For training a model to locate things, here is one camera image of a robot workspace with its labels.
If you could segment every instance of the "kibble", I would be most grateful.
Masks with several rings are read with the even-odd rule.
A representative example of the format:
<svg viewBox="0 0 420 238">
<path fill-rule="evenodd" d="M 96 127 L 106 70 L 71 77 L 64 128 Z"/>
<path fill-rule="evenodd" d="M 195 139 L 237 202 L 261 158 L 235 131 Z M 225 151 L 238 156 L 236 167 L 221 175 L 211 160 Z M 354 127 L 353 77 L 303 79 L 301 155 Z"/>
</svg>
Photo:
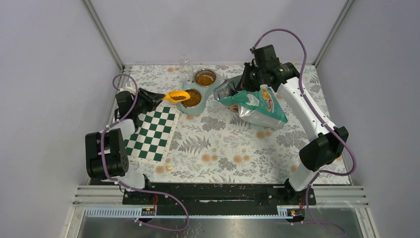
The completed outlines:
<svg viewBox="0 0 420 238">
<path fill-rule="evenodd" d="M 213 80 L 213 78 L 212 78 L 212 77 L 210 77 L 210 76 L 203 75 L 203 76 L 200 76 L 200 77 L 196 80 L 196 82 L 197 82 L 199 85 L 201 85 L 201 86 L 209 86 L 209 85 L 211 85 L 211 84 L 214 82 L 214 80 Z"/>
<path fill-rule="evenodd" d="M 185 99 L 185 96 L 173 96 L 173 97 L 171 97 L 173 100 L 182 100 L 182 99 Z"/>
<path fill-rule="evenodd" d="M 201 94 L 199 91 L 195 89 L 188 89 L 185 90 L 185 92 L 187 92 L 190 95 L 190 99 L 181 102 L 184 106 L 193 107 L 201 102 Z"/>
</svg>

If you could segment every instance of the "light blue feeder tray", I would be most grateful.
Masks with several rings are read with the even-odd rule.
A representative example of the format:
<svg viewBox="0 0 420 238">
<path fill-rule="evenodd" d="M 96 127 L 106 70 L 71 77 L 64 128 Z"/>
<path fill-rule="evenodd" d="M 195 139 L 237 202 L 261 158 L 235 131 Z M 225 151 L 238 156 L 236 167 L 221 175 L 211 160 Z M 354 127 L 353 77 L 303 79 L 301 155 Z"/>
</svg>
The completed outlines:
<svg viewBox="0 0 420 238">
<path fill-rule="evenodd" d="M 196 80 L 201 76 L 209 76 L 212 79 L 214 79 L 214 82 L 209 86 L 201 86 L 199 85 Z M 177 103 L 176 107 L 178 110 L 185 112 L 186 114 L 190 116 L 197 116 L 201 114 L 204 109 L 206 108 L 207 99 L 211 94 L 213 94 L 213 90 L 220 85 L 220 76 L 217 75 L 213 70 L 208 68 L 202 68 L 194 73 L 193 76 L 193 82 L 190 84 L 183 83 L 182 90 L 188 90 L 188 89 L 196 89 L 201 93 L 201 101 L 197 105 L 193 107 L 185 107 L 182 102 Z"/>
</svg>

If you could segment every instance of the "cable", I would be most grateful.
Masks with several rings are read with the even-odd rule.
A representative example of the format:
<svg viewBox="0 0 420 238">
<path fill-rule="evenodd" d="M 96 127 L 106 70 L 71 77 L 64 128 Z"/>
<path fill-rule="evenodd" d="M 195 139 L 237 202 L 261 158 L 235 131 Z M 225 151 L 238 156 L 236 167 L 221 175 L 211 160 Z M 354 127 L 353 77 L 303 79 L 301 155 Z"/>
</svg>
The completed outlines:
<svg viewBox="0 0 420 238">
<path fill-rule="evenodd" d="M 105 141 L 105 134 L 106 134 L 106 132 L 107 131 L 109 131 L 112 127 L 114 127 L 116 124 L 118 124 L 118 123 L 120 123 L 121 121 L 123 121 L 123 120 L 125 120 L 125 118 L 130 114 L 130 112 L 133 110 L 133 108 L 134 108 L 134 106 L 135 106 L 135 102 L 137 101 L 137 92 L 138 92 L 138 87 L 137 87 L 137 83 L 136 83 L 136 80 L 134 80 L 134 78 L 133 77 L 131 77 L 130 75 L 128 75 L 128 74 L 119 74 L 119 75 L 117 75 L 117 76 L 115 76 L 114 77 L 114 79 L 112 80 L 112 85 L 114 86 L 114 88 L 116 88 L 116 86 L 115 86 L 115 84 L 114 84 L 114 82 L 115 82 L 115 80 L 116 80 L 116 78 L 118 78 L 118 77 L 121 77 L 121 76 L 127 76 L 127 77 L 129 77 L 132 81 L 133 81 L 133 83 L 134 83 L 134 86 L 135 86 L 135 89 L 136 89 L 136 94 L 134 95 L 134 100 L 133 100 L 133 105 L 131 105 L 131 107 L 130 107 L 130 109 L 127 111 L 127 113 L 123 116 L 123 117 L 121 117 L 121 119 L 119 119 L 119 120 L 116 120 L 115 122 L 113 122 L 111 125 L 107 125 L 106 126 L 106 128 L 104 129 L 104 131 L 101 133 L 101 158 L 102 158 L 102 166 L 104 167 L 104 172 L 105 172 L 105 176 L 106 176 L 106 178 L 107 179 L 109 179 L 110 181 L 114 181 L 114 182 L 116 182 L 117 184 L 119 184 L 119 185 L 121 185 L 121 186 L 123 186 L 124 188 L 127 188 L 127 189 L 131 189 L 131 190 L 134 190 L 134 191 L 137 191 L 137 192 L 143 192 L 143 193 L 151 193 L 151 194 L 160 194 L 160 195 L 164 195 L 164 196 L 168 196 L 168 197 L 171 197 L 172 199 L 174 199 L 181 207 L 182 207 L 182 209 L 184 210 L 184 212 L 185 212 L 185 215 L 186 215 L 186 217 L 187 217 L 187 224 L 183 227 L 183 228 L 179 228 L 179 229 L 171 229 L 171 228 L 166 228 L 166 227 L 161 227 L 161 226 L 156 226 L 156 225 L 152 225 L 152 224 L 148 224 L 148 223 L 142 223 L 142 222 L 140 222 L 140 225 L 141 224 L 144 224 L 145 226 L 148 226 L 148 227 L 153 227 L 153 228 L 158 228 L 158 229 L 162 229 L 162 230 L 165 230 L 165 231 L 170 231 L 170 232 L 181 232 L 181 231 L 184 231 L 185 229 L 187 229 L 188 227 L 189 227 L 189 225 L 190 225 L 190 216 L 188 215 L 188 211 L 187 211 L 187 208 L 184 206 L 184 204 L 178 199 L 178 198 L 176 198 L 175 196 L 173 196 L 172 194 L 169 194 L 169 193 L 166 193 L 166 192 L 159 192 L 159 191 L 149 191 L 149 190 L 143 190 L 143 189 L 139 189 L 139 188 L 136 188 L 136 187 L 131 187 L 131 186 L 129 186 L 129 185 L 127 185 L 127 184 L 125 184 L 124 182 L 122 182 L 122 181 L 120 181 L 120 180 L 118 180 L 118 179 L 116 179 L 116 178 L 111 178 L 111 176 L 109 175 L 109 173 L 108 173 L 108 169 L 107 169 L 107 167 L 106 167 L 106 161 L 105 161 L 105 152 L 104 152 L 104 150 L 105 150 L 105 146 L 104 146 L 104 141 Z"/>
<path fill-rule="evenodd" d="M 303 62 L 302 62 L 302 68 L 299 74 L 299 89 L 301 91 L 301 94 L 303 95 L 303 98 L 305 99 L 306 103 L 308 104 L 308 106 L 310 107 L 311 111 L 315 114 L 315 116 L 318 118 L 318 120 L 324 124 L 325 128 L 327 128 L 327 130 L 329 132 L 331 132 L 331 134 L 333 134 L 335 136 L 335 138 L 337 138 L 338 141 L 340 141 L 341 144 L 343 144 L 343 146 L 346 148 L 346 150 L 349 152 L 350 156 L 352 157 L 352 161 L 353 161 L 353 167 L 350 171 L 348 171 L 347 173 L 337 173 L 337 172 L 333 172 L 333 171 L 328 171 L 328 170 L 320 170 L 318 171 L 318 173 L 314 176 L 314 178 L 309 182 L 308 187 L 306 188 L 306 200 L 308 201 L 308 194 L 309 194 L 309 190 L 312 186 L 312 183 L 316 180 L 316 178 L 319 176 L 320 173 L 328 173 L 328 174 L 332 174 L 332 175 L 337 175 L 337 176 L 348 176 L 351 175 L 352 173 L 354 173 L 354 171 L 356 170 L 356 156 L 354 155 L 352 149 L 347 145 L 347 143 L 328 125 L 325 123 L 325 120 L 321 117 L 321 115 L 316 111 L 316 109 L 314 108 L 314 106 L 312 105 L 312 103 L 309 101 L 309 98 L 306 96 L 304 89 L 303 89 L 303 72 L 304 72 L 304 68 L 305 68 L 305 63 L 306 63 L 306 57 L 307 57 L 307 53 L 306 53 L 306 49 L 305 46 L 303 45 L 302 40 L 293 32 L 287 30 L 287 29 L 272 29 L 269 30 L 267 32 L 265 32 L 258 40 L 257 42 L 254 44 L 253 49 L 255 49 L 258 45 L 258 43 L 260 43 L 260 41 L 264 38 L 264 36 L 266 36 L 267 34 L 273 32 L 273 31 L 283 31 L 283 32 L 287 32 L 289 34 L 291 34 L 292 36 L 294 36 L 296 38 L 296 40 L 298 40 L 299 44 L 301 44 L 302 46 L 302 50 L 303 50 Z M 314 220 L 315 223 L 317 223 L 321 228 L 323 228 L 324 230 L 326 230 L 327 232 L 330 232 L 334 235 L 337 236 L 345 236 L 346 232 L 344 231 L 344 229 L 342 227 L 340 227 L 339 225 L 334 225 L 336 227 L 338 227 L 340 230 L 343 231 L 343 233 L 336 233 L 336 232 L 332 232 L 330 230 L 328 230 L 326 227 L 324 227 L 323 225 L 321 225 L 321 223 L 325 223 L 325 224 L 331 224 L 329 222 L 319 222 L 317 221 L 311 210 L 309 209 L 309 203 L 306 203 L 306 208 L 309 212 L 309 215 L 312 217 L 312 219 Z"/>
</svg>

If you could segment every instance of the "pet food bag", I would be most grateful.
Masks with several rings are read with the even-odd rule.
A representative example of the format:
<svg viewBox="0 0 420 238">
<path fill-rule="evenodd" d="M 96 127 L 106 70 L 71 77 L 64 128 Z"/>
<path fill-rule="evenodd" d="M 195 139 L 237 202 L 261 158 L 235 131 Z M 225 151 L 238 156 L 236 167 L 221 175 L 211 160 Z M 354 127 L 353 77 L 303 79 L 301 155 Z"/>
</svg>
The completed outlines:
<svg viewBox="0 0 420 238">
<path fill-rule="evenodd" d="M 214 98 L 244 121 L 273 129 L 282 128 L 287 117 L 273 91 L 261 88 L 257 92 L 242 90 L 236 93 L 235 86 L 240 80 L 241 76 L 236 76 L 224 81 L 215 88 Z"/>
</svg>

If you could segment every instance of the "clear plastic bottle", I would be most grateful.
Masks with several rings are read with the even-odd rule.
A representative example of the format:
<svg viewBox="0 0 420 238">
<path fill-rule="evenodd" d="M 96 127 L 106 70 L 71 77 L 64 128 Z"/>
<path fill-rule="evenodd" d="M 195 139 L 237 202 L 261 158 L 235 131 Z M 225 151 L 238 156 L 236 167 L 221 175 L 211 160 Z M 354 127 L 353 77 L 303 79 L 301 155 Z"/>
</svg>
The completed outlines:
<svg viewBox="0 0 420 238">
<path fill-rule="evenodd" d="M 194 69 L 187 53 L 179 55 L 179 74 L 181 83 L 190 84 L 193 82 Z"/>
</svg>

